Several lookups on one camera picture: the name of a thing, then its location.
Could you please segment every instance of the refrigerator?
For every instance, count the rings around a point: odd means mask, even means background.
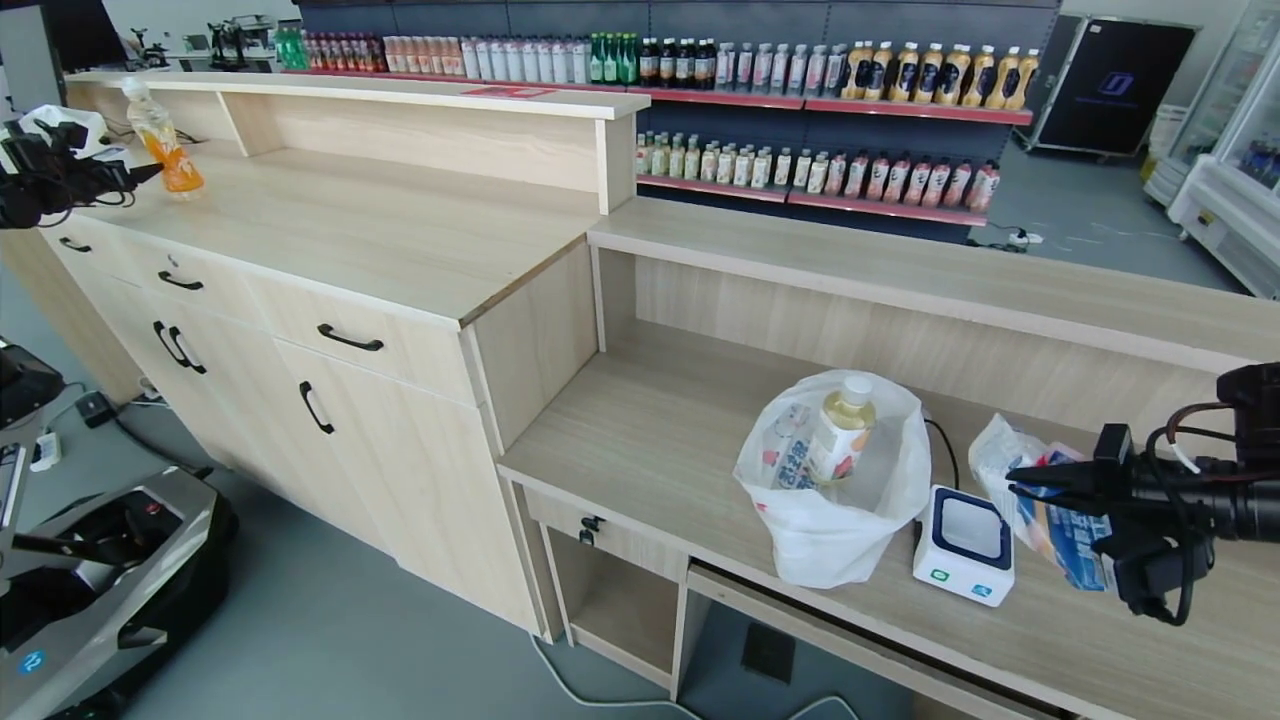
[[[1280,301],[1280,42],[1260,59],[1212,150],[1202,149],[1183,155],[1190,170],[1169,218],[1253,295]]]
[[[1231,40],[1219,55],[1167,158],[1161,158],[1144,191],[1169,206],[1187,181],[1196,158],[1212,154],[1228,123],[1263,69],[1280,31],[1280,0],[1253,0],[1240,14]]]

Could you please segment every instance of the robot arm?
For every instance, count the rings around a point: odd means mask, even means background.
[[[1280,543],[1280,363],[1226,373],[1217,380],[1217,397],[1174,413],[1142,452],[1128,425],[1105,425],[1092,461],[1006,475],[1018,496],[1110,518],[1112,533],[1094,542],[1093,551],[1135,615],[1184,624],[1192,587],[1213,568],[1215,538]],[[1233,410],[1235,433],[1181,424],[1206,410]],[[1193,461],[1178,448],[1179,433],[1231,442],[1236,459]],[[1156,456],[1160,436],[1179,460]],[[1165,602],[1174,589],[1180,596],[1176,612]]]

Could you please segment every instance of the black cabinet handle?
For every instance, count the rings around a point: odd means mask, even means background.
[[[178,345],[178,336],[180,336],[180,334],[182,334],[182,331],[178,329],[178,325],[172,325],[169,328],[169,340],[173,341],[173,346],[178,348],[178,352],[182,352],[182,356],[187,361],[187,366],[191,368],[192,370],[195,370],[196,374],[204,375],[209,370],[204,365],[201,365],[200,363],[196,363],[195,360],[192,360],[191,356],[187,355],[187,351],[183,350],[180,345]]]
[[[58,242],[63,245],[67,250],[74,250],[76,252],[91,252],[93,246],[91,245],[76,245],[69,237],[60,237]]]
[[[163,279],[164,282],[166,282],[169,284],[175,284],[175,286],[180,287],[182,290],[200,290],[200,288],[205,287],[205,283],[202,283],[200,281],[196,281],[193,283],[184,283],[182,281],[175,281],[175,279],[173,279],[173,275],[169,274],[169,270],[160,270],[159,273],[156,273],[156,277],[160,278],[160,279]]]
[[[177,363],[182,368],[191,366],[191,360],[187,360],[186,355],[178,355],[177,352],[173,351],[172,347],[169,347],[169,343],[164,341],[164,323],[156,320],[155,323],[151,323],[151,329],[156,332],[156,340],[160,341],[160,345],[164,346],[165,352],[169,354],[169,357],[173,357],[174,363]]]
[[[333,332],[333,325],[330,325],[329,323],[324,323],[321,325],[316,325],[316,331],[321,336],[324,336],[324,337],[329,338],[329,340],[335,340],[335,341],[338,341],[338,342],[340,342],[343,345],[349,345],[352,347],[358,347],[361,350],[367,350],[370,352],[378,352],[379,350],[381,350],[383,347],[385,347],[385,343],[383,341],[380,341],[380,340],[371,340],[369,342],[358,342],[358,341],[355,341],[355,340],[347,340],[347,338],[342,337],[340,334]]]
[[[311,397],[310,397],[311,396],[311,382],[310,380],[302,380],[301,383],[298,383],[298,392],[302,393],[302,402],[306,404],[307,413],[311,413],[311,419],[316,421],[316,427],[320,428],[320,432],[323,432],[326,436],[332,436],[333,434],[333,424],[332,423],[321,423],[320,421],[320,416],[316,415],[316,409],[311,406]]]

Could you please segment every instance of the white plastic bag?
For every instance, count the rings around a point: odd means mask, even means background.
[[[803,470],[822,402],[849,375],[872,382],[876,427],[852,478],[817,489]],[[828,370],[805,378],[760,413],[733,477],[773,536],[782,580],[810,588],[861,583],[890,538],[924,510],[932,477],[920,400],[870,373]]]

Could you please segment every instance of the wire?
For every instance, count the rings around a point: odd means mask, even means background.
[[[942,442],[947,446],[947,456],[951,457],[951,484],[956,489],[960,489],[960,464],[956,462],[956,451],[951,447],[951,438],[947,437],[947,432],[942,429],[942,425],[933,421],[932,418],[925,418],[924,421],[937,428],[938,434],[942,436]]]
[[[556,666],[552,665],[550,657],[547,657],[547,652],[543,650],[541,643],[538,642],[538,638],[535,635],[529,635],[529,642],[532,643],[534,651],[538,653],[538,657],[543,660],[543,665],[545,665],[547,670],[550,671],[552,679],[556,680],[556,684],[559,685],[562,691],[564,691],[564,694],[567,694],[573,702],[581,705],[582,707],[673,707],[684,712],[685,716],[690,717],[691,720],[704,720],[701,715],[694,712],[692,710],[689,710],[687,707],[680,705],[678,702],[672,702],[669,700],[620,700],[620,701],[588,700],[577,694],[576,692],[573,692],[572,688],[568,687],[568,684],[564,682],[564,678],[561,676],[559,670],[557,670]],[[809,705],[801,707],[800,710],[792,712],[791,715],[787,715],[786,720],[797,720],[810,710],[820,705],[826,705],[828,702],[835,702],[841,707],[844,707],[845,711],[849,712],[849,716],[852,717],[854,720],[861,720],[858,712],[855,712],[854,708],[850,707],[849,703],[845,701],[845,698],[840,697],[838,694],[828,694],[819,697],[818,700],[810,702]]]

